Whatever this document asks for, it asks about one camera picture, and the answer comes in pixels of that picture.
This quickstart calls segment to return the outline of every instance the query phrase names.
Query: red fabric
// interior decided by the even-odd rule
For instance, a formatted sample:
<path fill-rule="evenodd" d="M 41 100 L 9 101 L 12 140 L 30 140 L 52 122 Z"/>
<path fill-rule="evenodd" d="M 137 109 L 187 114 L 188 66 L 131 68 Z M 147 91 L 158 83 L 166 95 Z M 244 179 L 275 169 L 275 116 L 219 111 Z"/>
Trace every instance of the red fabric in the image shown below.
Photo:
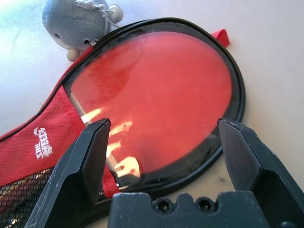
<path fill-rule="evenodd" d="M 104 188 L 104 195 L 107 198 L 112 197 L 115 193 L 119 192 L 119 189 L 116 185 L 116 181 L 110 171 L 110 169 L 105 166 L 104 168 L 104 176 L 102 180 L 102 186 Z"/>
<path fill-rule="evenodd" d="M 0 186 L 55 166 L 84 127 L 60 87 L 35 121 L 0 143 Z"/>
<path fill-rule="evenodd" d="M 217 32 L 212 33 L 213 37 L 218 40 L 224 47 L 228 47 L 230 42 L 228 38 L 227 31 L 225 29 L 221 29 Z"/>

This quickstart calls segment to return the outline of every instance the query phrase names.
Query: black plastic tool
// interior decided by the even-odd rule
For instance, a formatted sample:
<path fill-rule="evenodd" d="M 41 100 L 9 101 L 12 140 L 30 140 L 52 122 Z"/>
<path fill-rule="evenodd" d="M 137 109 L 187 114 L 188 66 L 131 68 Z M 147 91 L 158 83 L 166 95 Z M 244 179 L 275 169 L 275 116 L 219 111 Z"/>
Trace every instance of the black plastic tool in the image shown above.
<path fill-rule="evenodd" d="M 304 194 L 277 156 L 245 125 L 219 119 L 227 170 L 235 192 L 216 203 L 181 194 L 151 203 L 145 193 L 119 193 L 111 205 L 109 228 L 302 228 Z"/>
<path fill-rule="evenodd" d="M 96 205 L 105 166 L 110 120 L 87 126 L 57 163 L 26 228 L 79 227 Z"/>

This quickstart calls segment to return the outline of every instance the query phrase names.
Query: zipper pull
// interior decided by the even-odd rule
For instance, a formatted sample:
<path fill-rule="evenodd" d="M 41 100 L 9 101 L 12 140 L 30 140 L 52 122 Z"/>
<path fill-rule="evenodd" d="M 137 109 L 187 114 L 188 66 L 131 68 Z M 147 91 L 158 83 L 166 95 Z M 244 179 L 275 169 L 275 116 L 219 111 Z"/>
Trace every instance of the zipper pull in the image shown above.
<path fill-rule="evenodd" d="M 98 39 L 93 39 L 91 42 L 91 46 L 94 47 L 97 44 Z"/>

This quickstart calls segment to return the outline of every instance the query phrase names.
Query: printed logo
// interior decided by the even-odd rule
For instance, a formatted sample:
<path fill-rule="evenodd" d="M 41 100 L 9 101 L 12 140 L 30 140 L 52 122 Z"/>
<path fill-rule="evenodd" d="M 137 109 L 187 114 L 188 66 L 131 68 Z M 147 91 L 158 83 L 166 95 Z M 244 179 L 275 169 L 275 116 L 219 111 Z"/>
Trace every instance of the printed logo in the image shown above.
<path fill-rule="evenodd" d="M 39 136 L 39 143 L 35 145 L 36 158 L 40 159 L 51 155 L 53 153 L 53 148 L 48 142 L 46 129 L 43 127 L 38 129 L 38 127 L 36 127 L 34 130 L 34 135 Z"/>

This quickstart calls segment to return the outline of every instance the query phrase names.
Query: clear plastic cover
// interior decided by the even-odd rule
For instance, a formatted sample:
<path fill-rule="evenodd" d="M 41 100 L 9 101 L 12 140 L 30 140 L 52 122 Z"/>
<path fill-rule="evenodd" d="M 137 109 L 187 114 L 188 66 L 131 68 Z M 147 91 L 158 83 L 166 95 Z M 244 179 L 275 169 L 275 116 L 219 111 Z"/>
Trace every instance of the clear plastic cover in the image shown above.
<path fill-rule="evenodd" d="M 219 148 L 217 119 L 238 99 L 223 57 L 175 31 L 114 40 L 68 87 L 85 124 L 111 119 L 107 165 L 121 190 L 195 171 Z"/>

